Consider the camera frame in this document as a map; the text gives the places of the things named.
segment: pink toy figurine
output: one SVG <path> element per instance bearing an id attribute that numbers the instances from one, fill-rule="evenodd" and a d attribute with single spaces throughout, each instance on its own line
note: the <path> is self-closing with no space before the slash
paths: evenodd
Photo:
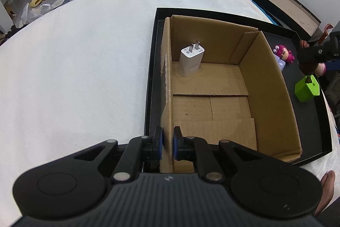
<path id="1" fill-rule="evenodd" d="M 289 64 L 293 63 L 293 61 L 295 60 L 295 57 L 293 56 L 292 52 L 281 44 L 275 46 L 275 48 L 273 49 L 273 53 L 276 56 L 278 56 L 281 60 Z"/>

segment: white charger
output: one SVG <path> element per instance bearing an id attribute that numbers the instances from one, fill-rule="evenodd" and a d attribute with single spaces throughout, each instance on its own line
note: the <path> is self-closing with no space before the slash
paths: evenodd
<path id="1" fill-rule="evenodd" d="M 188 77 L 198 71 L 202 61 L 204 48 L 200 46 L 200 42 L 188 46 L 181 50 L 180 63 L 178 65 L 178 73 L 183 77 Z"/>

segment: green pen holder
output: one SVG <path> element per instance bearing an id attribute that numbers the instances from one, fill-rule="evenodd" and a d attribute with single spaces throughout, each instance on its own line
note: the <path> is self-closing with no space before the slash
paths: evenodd
<path id="1" fill-rule="evenodd" d="M 295 85 L 295 95 L 300 102 L 308 102 L 320 95 L 320 86 L 314 76 L 310 76 L 312 83 L 306 83 L 307 76 Z"/>

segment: bed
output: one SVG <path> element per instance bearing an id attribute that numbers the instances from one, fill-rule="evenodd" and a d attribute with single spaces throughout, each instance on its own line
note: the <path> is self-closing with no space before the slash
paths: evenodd
<path id="1" fill-rule="evenodd" d="M 11 37 L 0 47 L 0 226 L 20 216 L 11 188 L 24 171 L 107 139 L 123 144 L 143 135 L 157 7 L 271 22 L 250 0 L 74 0 Z M 305 166 L 319 179 L 330 169 L 340 174 L 339 144 L 333 148 Z"/>

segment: bare foot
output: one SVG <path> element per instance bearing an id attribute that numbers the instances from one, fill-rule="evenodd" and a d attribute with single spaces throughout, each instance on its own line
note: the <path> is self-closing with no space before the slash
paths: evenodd
<path id="1" fill-rule="evenodd" d="M 329 204 L 334 195 L 334 181 L 335 181 L 335 172 L 330 170 L 327 172 L 321 179 L 321 184 L 323 187 L 322 197 L 319 205 L 314 213 L 315 216 L 318 216 Z"/>

